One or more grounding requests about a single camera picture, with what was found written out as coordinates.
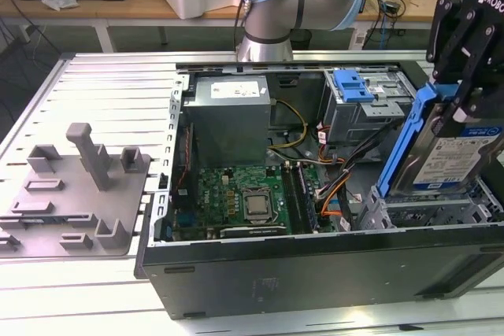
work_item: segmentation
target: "black computer case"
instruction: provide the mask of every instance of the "black computer case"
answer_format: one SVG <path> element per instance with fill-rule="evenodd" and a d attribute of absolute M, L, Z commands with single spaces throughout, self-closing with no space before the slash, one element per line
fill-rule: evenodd
<path fill-rule="evenodd" d="M 400 64 L 416 88 L 426 76 Z M 481 179 L 504 203 L 504 167 Z M 504 227 L 292 236 L 149 246 L 146 209 L 135 276 L 149 279 L 172 319 L 237 316 L 460 297 L 504 266 Z"/>

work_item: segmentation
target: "motherboard chip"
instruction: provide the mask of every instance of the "motherboard chip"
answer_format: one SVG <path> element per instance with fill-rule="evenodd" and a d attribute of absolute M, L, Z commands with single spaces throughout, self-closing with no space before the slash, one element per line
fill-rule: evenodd
<path fill-rule="evenodd" d="M 251 223 L 266 223 L 272 217 L 269 188 L 249 188 L 243 191 L 244 218 Z"/>
<path fill-rule="evenodd" d="M 246 211 L 251 214 L 268 214 L 266 196 L 249 196 L 246 198 Z"/>

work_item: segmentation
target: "green motherboard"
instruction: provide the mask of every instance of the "green motherboard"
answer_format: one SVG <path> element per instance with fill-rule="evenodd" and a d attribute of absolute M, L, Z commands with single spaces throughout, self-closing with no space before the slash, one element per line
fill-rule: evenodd
<path fill-rule="evenodd" d="M 317 169 L 308 165 L 303 172 L 307 189 L 312 194 L 320 187 Z M 287 233 L 291 234 L 285 197 L 280 166 L 201 169 L 196 225 L 246 227 L 268 224 L 286 227 Z M 271 206 L 269 213 L 264 203 Z"/>

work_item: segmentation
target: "table leg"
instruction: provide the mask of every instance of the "table leg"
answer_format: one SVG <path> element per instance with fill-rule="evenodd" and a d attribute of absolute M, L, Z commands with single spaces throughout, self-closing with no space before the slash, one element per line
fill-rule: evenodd
<path fill-rule="evenodd" d="M 96 30 L 103 53 L 115 53 L 116 47 L 110 38 L 109 29 L 106 24 L 97 24 L 94 26 L 94 29 Z"/>
<path fill-rule="evenodd" d="M 157 27 L 159 37 L 161 38 L 161 45 L 168 45 L 168 37 L 166 36 L 166 27 Z"/>
<path fill-rule="evenodd" d="M 368 35 L 368 27 L 354 26 L 353 28 L 354 32 L 348 50 L 362 50 L 365 38 Z"/>

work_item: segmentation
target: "white table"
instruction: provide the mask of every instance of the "white table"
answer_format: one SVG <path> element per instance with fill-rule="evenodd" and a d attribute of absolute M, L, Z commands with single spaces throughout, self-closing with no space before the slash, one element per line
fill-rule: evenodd
<path fill-rule="evenodd" d="M 314 61 L 421 61 L 423 56 L 410 51 L 295 54 Z M 143 212 L 157 185 L 175 62 L 232 59 L 229 53 L 152 53 L 77 54 L 59 61 L 0 145 L 0 210 L 8 208 L 9 194 L 23 181 L 33 145 L 52 143 L 60 153 L 76 153 L 65 130 L 84 121 L 91 123 L 95 143 L 106 144 L 110 153 L 138 145 L 154 158 Z M 140 215 L 137 231 L 142 220 Z M 504 271 L 456 300 L 175 322 L 150 283 L 133 276 L 138 243 L 136 236 L 129 254 L 114 260 L 0 260 L 0 334 L 362 335 L 401 333 L 399 324 L 423 327 L 411 332 L 421 335 L 504 334 Z"/>

